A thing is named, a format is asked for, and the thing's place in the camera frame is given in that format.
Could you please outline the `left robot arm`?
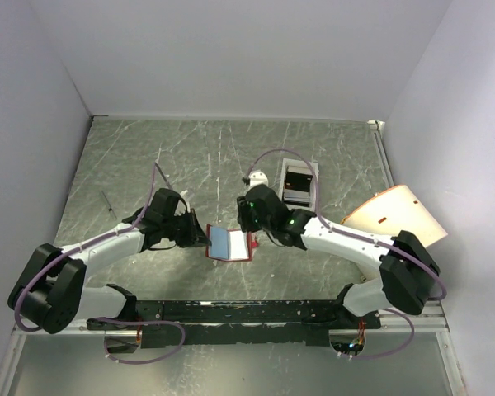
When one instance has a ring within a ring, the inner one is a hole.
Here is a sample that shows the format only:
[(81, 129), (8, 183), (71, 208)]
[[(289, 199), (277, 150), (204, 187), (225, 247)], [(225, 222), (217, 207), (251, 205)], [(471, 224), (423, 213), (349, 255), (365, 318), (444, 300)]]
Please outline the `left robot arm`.
[(25, 332), (55, 334), (77, 319), (130, 328), (139, 318), (137, 298), (116, 284), (87, 287), (91, 274), (119, 260), (156, 251), (167, 240), (177, 248), (208, 247), (196, 212), (177, 192), (161, 188), (114, 228), (80, 243), (37, 247), (7, 304)]

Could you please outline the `red leather card holder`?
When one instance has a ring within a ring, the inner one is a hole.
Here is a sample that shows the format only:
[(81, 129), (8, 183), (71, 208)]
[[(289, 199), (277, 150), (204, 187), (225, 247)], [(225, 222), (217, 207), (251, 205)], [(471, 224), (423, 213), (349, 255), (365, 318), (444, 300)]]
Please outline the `red leather card holder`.
[(258, 247), (257, 238), (241, 229), (224, 229), (207, 225), (207, 238), (210, 245), (205, 249), (205, 256), (221, 262), (250, 262), (253, 250)]

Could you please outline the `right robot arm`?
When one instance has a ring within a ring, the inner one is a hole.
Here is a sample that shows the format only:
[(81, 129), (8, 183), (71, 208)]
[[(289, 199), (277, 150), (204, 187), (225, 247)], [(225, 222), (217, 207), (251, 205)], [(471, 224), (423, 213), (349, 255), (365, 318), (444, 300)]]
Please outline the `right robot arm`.
[(311, 210), (288, 208), (263, 184), (238, 197), (237, 208), (244, 232), (264, 231), (286, 247), (329, 253), (358, 266), (366, 281), (348, 285), (333, 309), (335, 322), (343, 328), (380, 309), (419, 315), (441, 283), (439, 266), (408, 231), (387, 236), (354, 230)]

